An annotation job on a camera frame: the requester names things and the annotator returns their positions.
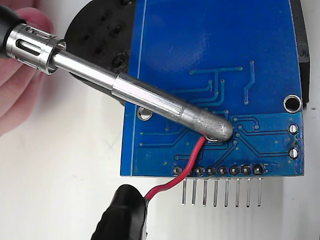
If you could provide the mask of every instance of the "printed circuit board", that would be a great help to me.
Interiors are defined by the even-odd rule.
[[[138,0],[129,74],[229,120],[190,177],[304,174],[302,94],[288,0]],[[173,177],[200,135],[125,104],[122,176]]]

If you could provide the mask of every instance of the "finger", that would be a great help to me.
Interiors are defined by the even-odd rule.
[[[16,11],[17,14],[27,22],[36,25],[37,28],[51,33],[54,30],[52,21],[40,10],[33,7],[26,7]]]
[[[22,66],[16,59],[0,59],[0,87]]]
[[[43,73],[35,76],[12,108],[0,117],[0,137],[22,124],[30,116],[37,102],[43,78]]]
[[[24,92],[36,73],[35,69],[23,65],[0,87],[0,117],[2,117]]]

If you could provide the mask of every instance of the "white background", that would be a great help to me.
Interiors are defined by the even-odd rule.
[[[73,17],[89,0],[42,0],[55,33],[63,37]],[[310,103],[304,111],[305,176],[269,178],[262,183],[257,207],[257,181],[251,207],[245,207],[241,184],[235,208],[231,181],[225,208],[223,181],[218,207],[202,207],[202,181],[197,203],[181,206],[182,185],[157,195],[149,205],[149,240],[318,240],[320,235],[320,1],[301,0],[311,56]],[[166,179],[120,177],[124,108],[68,73],[46,79],[33,115],[0,138],[0,239],[89,240],[115,190],[124,183],[144,195]]]

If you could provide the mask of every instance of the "red wire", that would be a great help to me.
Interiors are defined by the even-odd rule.
[[[171,181],[167,182],[166,184],[158,185],[158,186],[155,186],[154,188],[152,188],[145,195],[145,199],[147,201],[150,201],[157,193],[162,192],[162,191],[166,191],[166,190],[174,187],[178,183],[180,183],[183,179],[185,179],[188,176],[188,174],[191,172],[192,168],[194,167],[194,164],[196,162],[197,156],[198,156],[201,148],[205,144],[205,142],[206,142],[206,139],[203,136],[200,137],[198,142],[194,146],[194,149],[193,149],[193,151],[191,153],[191,156],[189,158],[188,164],[186,165],[186,167],[183,170],[183,172],[179,176],[177,176],[176,178],[174,178]]]

